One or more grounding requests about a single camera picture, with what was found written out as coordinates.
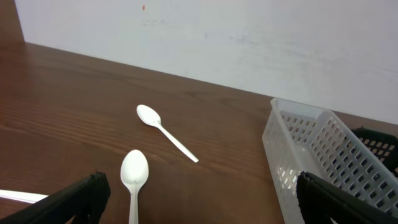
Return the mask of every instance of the black mesh object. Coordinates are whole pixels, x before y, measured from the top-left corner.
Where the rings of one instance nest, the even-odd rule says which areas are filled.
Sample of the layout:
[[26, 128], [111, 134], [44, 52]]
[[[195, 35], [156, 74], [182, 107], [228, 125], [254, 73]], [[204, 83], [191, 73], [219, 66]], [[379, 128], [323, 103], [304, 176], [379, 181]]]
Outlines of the black mesh object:
[[89, 177], [0, 220], [0, 224], [97, 224], [111, 195], [104, 173]]
[[296, 187], [298, 206], [306, 224], [396, 224], [398, 219], [340, 190], [309, 172]]
[[398, 139], [391, 134], [358, 128], [352, 132], [384, 164], [395, 177], [398, 177]]

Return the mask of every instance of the white wall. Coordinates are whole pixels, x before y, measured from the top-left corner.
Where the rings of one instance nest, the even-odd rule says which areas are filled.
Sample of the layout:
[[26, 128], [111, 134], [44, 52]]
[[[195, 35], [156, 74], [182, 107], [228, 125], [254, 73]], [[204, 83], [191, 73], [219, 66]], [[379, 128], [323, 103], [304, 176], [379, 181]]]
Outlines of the white wall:
[[16, 3], [27, 42], [398, 124], [396, 0]]

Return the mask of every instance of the table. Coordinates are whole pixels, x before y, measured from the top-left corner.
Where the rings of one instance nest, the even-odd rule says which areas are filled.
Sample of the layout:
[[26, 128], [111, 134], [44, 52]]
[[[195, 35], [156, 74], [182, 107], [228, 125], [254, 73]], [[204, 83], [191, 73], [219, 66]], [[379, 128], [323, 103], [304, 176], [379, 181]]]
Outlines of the table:
[[[140, 223], [283, 223], [261, 135], [271, 97], [34, 44], [0, 49], [0, 189], [53, 194], [105, 172], [111, 197], [102, 223], [127, 223], [124, 156], [141, 150], [149, 180]], [[199, 163], [136, 106], [162, 124]], [[397, 126], [338, 114], [349, 126]], [[24, 207], [0, 200], [0, 218]]]

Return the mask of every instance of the wood grain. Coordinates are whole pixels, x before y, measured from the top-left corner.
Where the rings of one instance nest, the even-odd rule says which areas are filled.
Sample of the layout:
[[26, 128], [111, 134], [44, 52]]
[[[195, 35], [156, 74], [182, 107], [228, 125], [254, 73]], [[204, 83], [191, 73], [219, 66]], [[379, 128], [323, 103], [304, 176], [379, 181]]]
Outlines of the wood grain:
[[[140, 223], [283, 223], [261, 142], [270, 100], [33, 44], [2, 49], [0, 189], [52, 194], [100, 170], [112, 190], [101, 222], [127, 223], [119, 169], [140, 149], [150, 167]], [[139, 104], [199, 163], [142, 123]], [[0, 218], [25, 206], [0, 200]]]
[[23, 42], [24, 36], [14, 0], [0, 1], [0, 47]]

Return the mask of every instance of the perforated basket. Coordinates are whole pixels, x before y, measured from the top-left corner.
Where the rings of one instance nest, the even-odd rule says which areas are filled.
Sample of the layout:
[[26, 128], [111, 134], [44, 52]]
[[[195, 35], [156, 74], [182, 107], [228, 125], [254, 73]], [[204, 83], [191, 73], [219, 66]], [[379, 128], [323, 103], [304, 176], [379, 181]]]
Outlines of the perforated basket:
[[360, 200], [398, 217], [398, 181], [329, 110], [273, 99], [262, 136], [286, 224], [304, 223], [295, 192], [309, 171]]

